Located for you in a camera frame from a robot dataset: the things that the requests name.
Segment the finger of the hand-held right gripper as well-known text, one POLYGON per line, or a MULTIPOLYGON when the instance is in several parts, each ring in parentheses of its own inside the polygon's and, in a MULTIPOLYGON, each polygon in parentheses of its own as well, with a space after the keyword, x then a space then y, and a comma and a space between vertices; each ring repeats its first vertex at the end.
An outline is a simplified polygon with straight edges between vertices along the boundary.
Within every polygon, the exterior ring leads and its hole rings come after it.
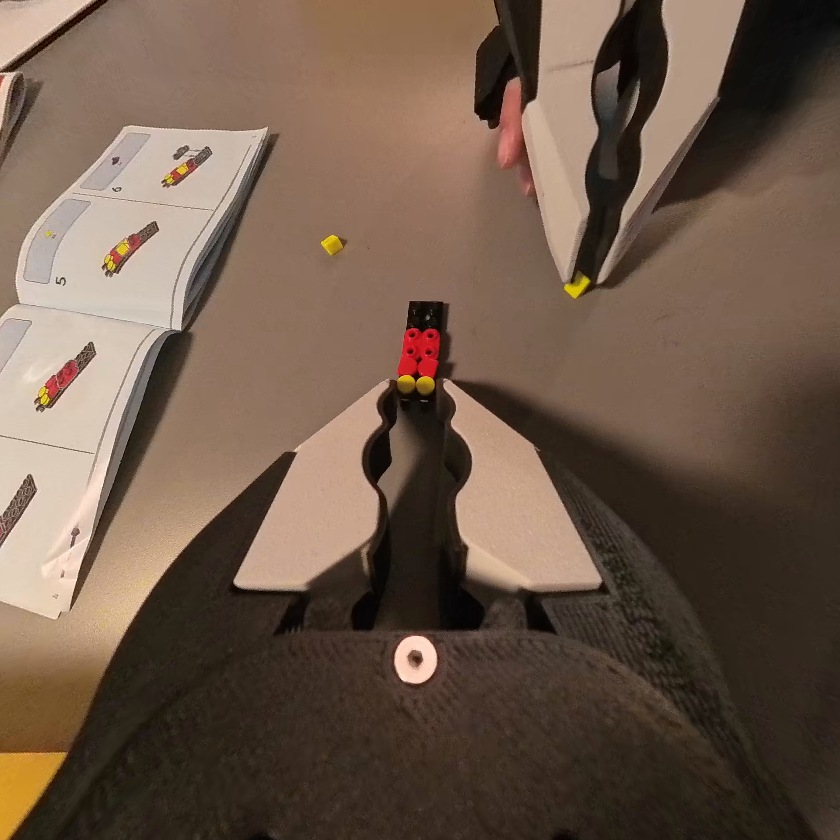
POLYGON ((595 61, 620 1, 542 1, 536 94, 523 113, 542 226, 561 277, 572 277, 590 219, 586 168, 598 139, 595 61))
POLYGON ((616 144, 598 281, 606 282, 650 218, 719 100, 743 1, 638 2, 637 97, 616 144))

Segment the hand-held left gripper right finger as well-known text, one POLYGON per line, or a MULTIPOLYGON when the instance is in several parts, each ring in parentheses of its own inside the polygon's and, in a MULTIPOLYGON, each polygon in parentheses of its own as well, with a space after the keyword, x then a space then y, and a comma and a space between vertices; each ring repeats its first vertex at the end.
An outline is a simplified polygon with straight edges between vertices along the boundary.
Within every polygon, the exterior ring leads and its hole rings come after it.
POLYGON ((455 548, 471 594, 595 592, 602 576, 538 450, 443 382, 456 476, 455 548))

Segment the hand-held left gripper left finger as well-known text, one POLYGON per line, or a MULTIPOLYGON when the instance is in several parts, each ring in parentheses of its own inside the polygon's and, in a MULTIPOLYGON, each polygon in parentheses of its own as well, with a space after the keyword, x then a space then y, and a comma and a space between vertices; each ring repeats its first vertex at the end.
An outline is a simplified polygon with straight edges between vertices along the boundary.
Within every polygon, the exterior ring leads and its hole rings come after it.
POLYGON ((394 384, 384 380, 300 444, 234 578, 248 592, 372 589, 392 463, 394 384))

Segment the black lego plate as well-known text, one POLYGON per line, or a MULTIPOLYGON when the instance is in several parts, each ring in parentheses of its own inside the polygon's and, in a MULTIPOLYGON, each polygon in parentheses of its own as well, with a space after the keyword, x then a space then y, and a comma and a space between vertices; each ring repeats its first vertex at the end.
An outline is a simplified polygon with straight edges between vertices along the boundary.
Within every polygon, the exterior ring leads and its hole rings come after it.
MULTIPOLYGON (((435 377, 436 389, 431 398, 423 399, 417 392, 411 394, 408 398, 401 398, 397 391, 397 399, 399 405, 405 413, 413 410, 429 411, 433 408, 437 400, 438 382, 449 375, 451 369, 448 352, 450 350, 450 341, 447 333, 447 314, 448 304, 443 301, 410 301, 408 303, 406 326, 405 330, 415 328, 422 332, 426 329, 436 329, 440 333, 440 349, 438 354, 438 368, 435 377)), ((395 373, 395 383, 397 380, 397 373, 395 373)))

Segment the yellow plastic bin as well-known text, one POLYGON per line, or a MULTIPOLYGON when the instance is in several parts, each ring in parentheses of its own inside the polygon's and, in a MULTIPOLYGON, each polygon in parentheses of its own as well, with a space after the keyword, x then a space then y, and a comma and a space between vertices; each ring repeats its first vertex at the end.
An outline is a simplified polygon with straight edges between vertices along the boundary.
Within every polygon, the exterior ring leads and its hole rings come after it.
POLYGON ((10 838, 52 781, 66 752, 1 753, 1 838, 10 838))

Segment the lego instruction booklet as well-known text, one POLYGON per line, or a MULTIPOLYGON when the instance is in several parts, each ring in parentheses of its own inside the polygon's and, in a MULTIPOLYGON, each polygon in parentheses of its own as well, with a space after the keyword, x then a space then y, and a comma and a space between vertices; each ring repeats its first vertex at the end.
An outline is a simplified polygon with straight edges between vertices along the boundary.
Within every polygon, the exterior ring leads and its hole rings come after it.
POLYGON ((188 325, 270 132, 130 125, 30 229, 1 321, 1 600, 57 619, 161 347, 188 325))

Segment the person's right hand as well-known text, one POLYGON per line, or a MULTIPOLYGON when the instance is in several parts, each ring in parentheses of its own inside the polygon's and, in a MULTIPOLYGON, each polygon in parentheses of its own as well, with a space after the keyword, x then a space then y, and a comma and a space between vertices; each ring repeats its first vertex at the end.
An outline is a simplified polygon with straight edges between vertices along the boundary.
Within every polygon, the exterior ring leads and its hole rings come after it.
POLYGON ((524 195, 536 197, 522 125, 524 87, 508 37, 498 24, 476 52, 474 110, 497 133, 497 162, 515 172, 524 195))

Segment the white stand base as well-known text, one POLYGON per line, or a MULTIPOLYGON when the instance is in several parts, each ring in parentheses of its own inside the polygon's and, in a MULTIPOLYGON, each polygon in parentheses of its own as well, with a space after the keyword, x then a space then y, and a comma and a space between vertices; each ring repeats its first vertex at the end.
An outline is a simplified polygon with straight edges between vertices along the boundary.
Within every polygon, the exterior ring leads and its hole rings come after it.
POLYGON ((2 1, 1 70, 10 70, 99 1, 2 1))

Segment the white paper leaflet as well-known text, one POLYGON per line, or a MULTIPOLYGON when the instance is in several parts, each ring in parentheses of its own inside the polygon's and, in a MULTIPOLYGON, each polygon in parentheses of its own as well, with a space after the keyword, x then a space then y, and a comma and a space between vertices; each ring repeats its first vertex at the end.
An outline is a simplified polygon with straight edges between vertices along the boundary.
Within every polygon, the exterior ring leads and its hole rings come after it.
POLYGON ((7 154, 26 100, 26 79, 19 71, 1 73, 1 162, 7 154))

